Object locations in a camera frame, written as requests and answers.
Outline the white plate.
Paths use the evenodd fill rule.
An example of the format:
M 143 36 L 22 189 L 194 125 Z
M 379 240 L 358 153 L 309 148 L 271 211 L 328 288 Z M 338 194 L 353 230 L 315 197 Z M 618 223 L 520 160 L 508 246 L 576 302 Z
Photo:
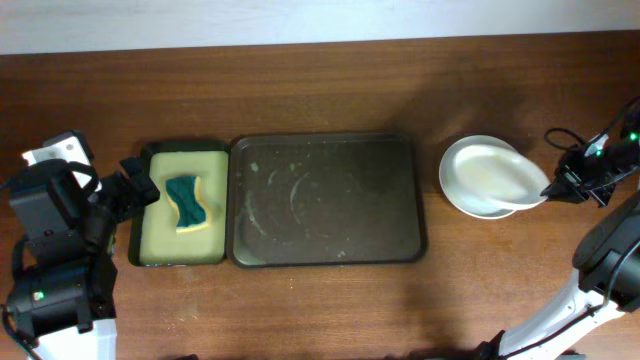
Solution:
M 527 210 L 545 202 L 550 181 L 520 153 L 494 145 L 469 145 L 453 157 L 453 175 L 461 188 L 483 204 Z

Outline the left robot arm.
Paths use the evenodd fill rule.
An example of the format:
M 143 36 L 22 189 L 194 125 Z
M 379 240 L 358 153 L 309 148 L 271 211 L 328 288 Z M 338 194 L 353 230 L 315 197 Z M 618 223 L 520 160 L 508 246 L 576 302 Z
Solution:
M 8 181 L 25 233 L 12 250 L 2 323 L 30 359 L 115 356 L 116 230 L 159 198 L 139 158 L 120 165 L 100 178 L 90 165 L 51 159 Z

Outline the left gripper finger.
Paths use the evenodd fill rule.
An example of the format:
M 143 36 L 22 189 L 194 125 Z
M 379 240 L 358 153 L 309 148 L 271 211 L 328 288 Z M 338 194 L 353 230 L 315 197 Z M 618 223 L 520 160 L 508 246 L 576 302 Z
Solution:
M 130 180 L 139 180 L 145 174 L 141 159 L 138 157 L 121 160 L 120 166 Z
M 129 213 L 139 213 L 159 199 L 160 192 L 147 174 L 131 175 L 129 182 Z

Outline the pale grey plate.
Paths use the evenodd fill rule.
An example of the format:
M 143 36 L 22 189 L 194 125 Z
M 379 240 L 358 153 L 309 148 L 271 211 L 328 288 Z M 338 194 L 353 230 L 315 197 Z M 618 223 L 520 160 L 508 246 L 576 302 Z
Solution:
M 454 176 L 454 156 L 470 145 L 491 145 L 516 151 L 507 142 L 487 135 L 472 135 L 457 140 L 444 152 L 439 165 L 439 182 L 445 197 L 459 211 L 475 218 L 497 220 L 512 215 L 514 210 L 498 208 L 485 203 L 477 196 L 467 193 L 460 186 Z

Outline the green and yellow sponge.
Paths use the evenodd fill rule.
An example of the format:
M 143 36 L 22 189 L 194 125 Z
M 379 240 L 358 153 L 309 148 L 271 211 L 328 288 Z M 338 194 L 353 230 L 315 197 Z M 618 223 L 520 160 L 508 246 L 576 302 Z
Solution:
M 170 178 L 165 183 L 168 201 L 178 216 L 177 233 L 195 232 L 211 225 L 210 211 L 202 203 L 200 185 L 201 178 L 193 175 Z

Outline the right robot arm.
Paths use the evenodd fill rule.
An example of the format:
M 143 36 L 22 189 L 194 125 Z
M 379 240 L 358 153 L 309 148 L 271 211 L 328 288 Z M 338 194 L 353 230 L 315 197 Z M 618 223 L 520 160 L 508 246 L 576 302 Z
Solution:
M 639 100 L 589 141 L 565 149 L 553 182 L 542 194 L 550 201 L 604 207 L 617 184 L 639 171 Z M 594 226 L 572 258 L 568 283 L 521 325 L 481 343 L 475 359 L 560 359 L 598 326 L 639 308 L 639 196 L 633 194 Z

